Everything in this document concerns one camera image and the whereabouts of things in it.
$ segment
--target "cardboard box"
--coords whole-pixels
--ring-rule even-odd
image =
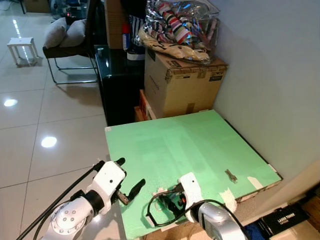
[[[135,106],[134,107],[134,122],[143,122],[145,119],[144,119],[144,116],[142,116],[142,113],[140,111],[140,107],[138,106]]]
[[[106,37],[110,49],[122,49],[122,25],[127,16],[120,0],[104,0]]]
[[[147,50],[144,93],[156,118],[212,109],[227,68],[219,58],[202,66]]]
[[[50,13],[48,0],[24,0],[27,13]]]
[[[314,196],[302,206],[302,209],[310,216],[309,223],[320,232],[320,197]]]
[[[140,89],[140,101],[139,101],[139,108],[142,113],[144,120],[154,120],[157,119],[154,111],[152,110],[151,106],[148,103],[148,100],[144,94],[144,91]]]

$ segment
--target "plastic bag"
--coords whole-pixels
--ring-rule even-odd
[[[147,0],[138,39],[154,51],[208,64],[217,44],[218,14],[207,0]]]

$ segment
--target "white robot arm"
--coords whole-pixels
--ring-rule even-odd
[[[178,205],[182,207],[181,209],[173,201],[176,195],[180,198]],[[156,222],[150,212],[151,203],[156,198],[173,212],[174,219],[166,223]],[[174,223],[182,216],[192,223],[199,223],[213,240],[248,240],[243,226],[230,210],[216,200],[203,199],[199,183],[192,172],[179,178],[178,184],[172,190],[159,192],[152,197],[147,207],[146,219],[153,227],[164,227]]]
[[[126,172],[120,167],[124,163],[106,162],[86,193],[72,201],[59,205],[50,216],[50,224],[42,240],[75,240],[81,234],[84,226],[98,214],[105,215],[111,205],[119,199],[127,205],[139,193],[146,181],[142,179],[131,190],[128,197],[120,192],[121,182],[126,177]]]

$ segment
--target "small white table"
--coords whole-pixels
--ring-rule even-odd
[[[14,47],[14,49],[16,51],[16,54],[17,54],[18,58],[21,58],[21,57],[20,57],[20,54],[19,54],[19,51],[18,51],[17,47],[29,47],[30,52],[31,52],[31,54],[33,56],[34,62],[35,63],[37,62],[36,56],[38,57],[38,52],[37,52],[35,41],[34,41],[33,37],[22,37],[22,38],[12,37],[10,39],[10,42],[7,44],[7,46],[9,48],[9,50],[10,50],[10,53],[11,53],[11,55],[13,57],[13,60],[14,60],[16,65],[18,65],[18,61],[16,59],[13,47]]]

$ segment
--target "green board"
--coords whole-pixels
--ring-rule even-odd
[[[126,159],[121,191],[128,194],[139,180],[146,181],[134,201],[121,206],[128,240],[158,230],[145,219],[152,193],[176,185],[189,172],[196,176],[204,199],[221,202],[219,193],[228,188],[236,199],[257,191],[248,177],[263,187],[281,180],[214,110],[107,127],[105,134],[111,160]],[[229,179],[227,169],[237,183]],[[151,208],[160,223],[170,218],[156,204]]]

